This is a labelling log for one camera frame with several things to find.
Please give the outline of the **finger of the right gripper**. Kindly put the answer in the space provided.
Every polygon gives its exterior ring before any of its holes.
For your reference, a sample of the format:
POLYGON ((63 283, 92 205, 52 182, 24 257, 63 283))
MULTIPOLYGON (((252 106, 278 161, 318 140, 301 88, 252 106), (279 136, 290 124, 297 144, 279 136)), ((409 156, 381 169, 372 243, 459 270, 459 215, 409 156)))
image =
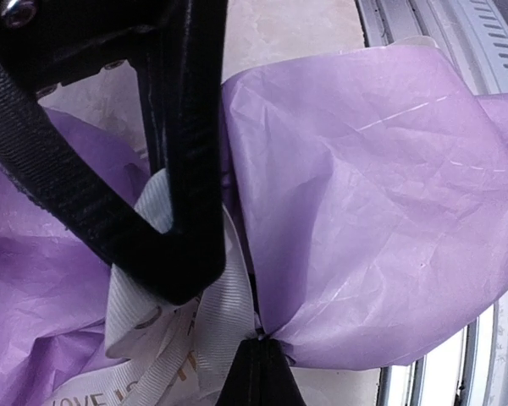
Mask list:
POLYGON ((219 103, 225 1, 174 1, 130 57, 152 173, 167 174, 172 226, 153 288, 182 305, 224 271, 219 103))
POLYGON ((168 302, 181 304, 174 279, 156 268, 166 235, 91 169, 1 64, 0 168, 101 259, 168 302))

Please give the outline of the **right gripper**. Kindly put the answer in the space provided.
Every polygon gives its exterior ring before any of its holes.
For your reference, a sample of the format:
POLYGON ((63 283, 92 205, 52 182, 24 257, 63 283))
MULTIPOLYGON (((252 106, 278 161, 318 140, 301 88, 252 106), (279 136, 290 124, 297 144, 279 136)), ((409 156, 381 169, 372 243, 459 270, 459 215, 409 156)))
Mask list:
POLYGON ((179 94, 179 1, 0 1, 0 97, 37 93, 120 60, 143 74, 163 69, 179 94))

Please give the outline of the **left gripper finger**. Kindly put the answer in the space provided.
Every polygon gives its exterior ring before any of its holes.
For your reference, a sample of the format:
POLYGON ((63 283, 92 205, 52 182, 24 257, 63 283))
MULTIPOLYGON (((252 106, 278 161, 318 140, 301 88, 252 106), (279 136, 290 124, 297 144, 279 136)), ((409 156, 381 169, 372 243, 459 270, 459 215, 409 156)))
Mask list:
POLYGON ((280 342, 240 343, 217 406, 305 406, 280 342))

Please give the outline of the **clear printed cellophane wrap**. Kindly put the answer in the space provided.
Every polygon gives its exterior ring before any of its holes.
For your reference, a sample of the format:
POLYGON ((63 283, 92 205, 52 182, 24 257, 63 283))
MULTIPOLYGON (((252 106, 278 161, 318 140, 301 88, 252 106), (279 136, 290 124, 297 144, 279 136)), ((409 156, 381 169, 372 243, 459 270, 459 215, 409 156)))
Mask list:
POLYGON ((240 343, 272 338, 298 368, 369 370, 444 341, 440 294, 419 260, 436 229, 404 204, 426 140, 368 126, 427 95, 411 63, 367 48, 273 63, 224 83, 224 274, 177 307, 111 271, 105 342, 58 395, 172 405, 218 392, 240 343))

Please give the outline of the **purple wrapping paper sheet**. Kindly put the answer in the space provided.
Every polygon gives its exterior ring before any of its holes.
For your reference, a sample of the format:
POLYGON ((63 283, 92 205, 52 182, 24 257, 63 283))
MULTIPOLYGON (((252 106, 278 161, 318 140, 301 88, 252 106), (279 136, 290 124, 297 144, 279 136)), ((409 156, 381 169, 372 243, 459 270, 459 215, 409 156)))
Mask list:
POLYGON ((301 405, 292 367, 406 365, 508 289, 508 94, 436 47, 224 83, 168 168, 0 65, 0 405, 301 405))

